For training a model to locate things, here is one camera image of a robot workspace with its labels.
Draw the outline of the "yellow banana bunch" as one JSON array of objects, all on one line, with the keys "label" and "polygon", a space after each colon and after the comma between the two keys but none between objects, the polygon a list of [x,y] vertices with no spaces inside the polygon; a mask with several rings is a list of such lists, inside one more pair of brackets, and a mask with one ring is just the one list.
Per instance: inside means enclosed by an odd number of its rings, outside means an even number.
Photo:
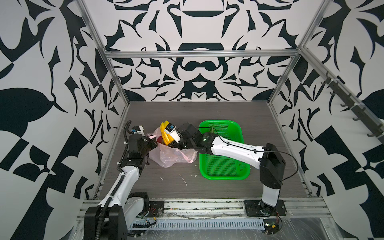
[{"label": "yellow banana bunch", "polygon": [[174,128],[175,126],[169,123],[168,121],[161,123],[160,130],[163,142],[167,146],[169,146],[174,141],[174,138],[170,135],[170,132],[172,132]]}]

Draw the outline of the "pink plastic bag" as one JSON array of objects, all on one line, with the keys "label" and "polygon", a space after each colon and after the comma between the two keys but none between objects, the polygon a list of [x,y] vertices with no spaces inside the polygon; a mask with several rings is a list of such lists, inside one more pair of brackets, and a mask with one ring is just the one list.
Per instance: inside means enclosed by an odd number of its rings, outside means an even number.
[{"label": "pink plastic bag", "polygon": [[[152,134],[146,134],[147,137],[156,141],[161,135],[160,128],[157,128]],[[158,146],[150,151],[149,158],[161,167],[169,168],[176,163],[192,164],[197,159],[197,155],[198,152],[193,149],[179,150],[158,143]]]}]

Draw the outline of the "green plastic basket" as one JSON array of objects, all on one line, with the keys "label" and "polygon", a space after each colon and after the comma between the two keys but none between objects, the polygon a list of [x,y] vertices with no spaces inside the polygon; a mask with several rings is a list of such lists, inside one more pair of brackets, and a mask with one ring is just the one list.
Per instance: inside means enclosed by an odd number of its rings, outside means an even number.
[{"label": "green plastic basket", "polygon": [[[243,132],[240,125],[227,120],[205,120],[200,123],[201,133],[213,131],[221,137],[243,143]],[[201,175],[208,180],[245,180],[251,173],[250,165],[241,161],[208,154],[199,154]]]}]

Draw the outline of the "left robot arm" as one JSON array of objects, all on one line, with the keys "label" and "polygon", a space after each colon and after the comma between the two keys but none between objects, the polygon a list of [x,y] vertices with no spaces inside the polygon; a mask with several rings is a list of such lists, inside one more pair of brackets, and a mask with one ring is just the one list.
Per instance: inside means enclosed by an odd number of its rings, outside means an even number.
[{"label": "left robot arm", "polygon": [[125,140],[125,144],[125,151],[117,166],[119,177],[105,198],[85,213],[85,240],[100,240],[103,234],[108,234],[109,240],[138,236],[129,231],[129,226],[137,216],[148,211],[150,202],[147,193],[131,191],[148,162],[150,151],[158,143],[142,134],[133,134]]}]

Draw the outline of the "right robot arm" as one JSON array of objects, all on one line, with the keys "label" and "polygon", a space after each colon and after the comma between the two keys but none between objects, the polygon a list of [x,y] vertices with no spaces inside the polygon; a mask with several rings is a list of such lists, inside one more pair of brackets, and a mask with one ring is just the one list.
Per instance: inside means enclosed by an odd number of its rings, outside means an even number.
[{"label": "right robot arm", "polygon": [[200,154],[228,157],[258,169],[260,182],[263,184],[259,209],[265,215],[276,210],[286,168],[286,162],[276,146],[238,143],[221,137],[215,129],[201,133],[189,123],[178,128],[168,124],[165,133],[174,139],[174,147],[180,150],[193,149]]}]

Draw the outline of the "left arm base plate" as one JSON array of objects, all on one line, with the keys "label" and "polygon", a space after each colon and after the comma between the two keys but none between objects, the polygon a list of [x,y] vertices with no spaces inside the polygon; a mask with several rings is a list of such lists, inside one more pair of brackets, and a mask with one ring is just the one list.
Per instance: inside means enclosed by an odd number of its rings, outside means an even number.
[{"label": "left arm base plate", "polygon": [[165,202],[164,201],[150,201],[149,207],[144,211],[144,217],[146,218],[157,218],[164,213]]}]

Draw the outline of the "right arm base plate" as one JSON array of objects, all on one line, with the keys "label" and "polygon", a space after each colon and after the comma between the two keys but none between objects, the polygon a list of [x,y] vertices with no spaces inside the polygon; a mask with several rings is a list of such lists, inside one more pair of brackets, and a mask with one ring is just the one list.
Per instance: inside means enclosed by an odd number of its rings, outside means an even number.
[{"label": "right arm base plate", "polygon": [[265,204],[262,200],[245,200],[245,210],[248,217],[286,216],[287,208],[283,200],[278,200],[275,207]]}]

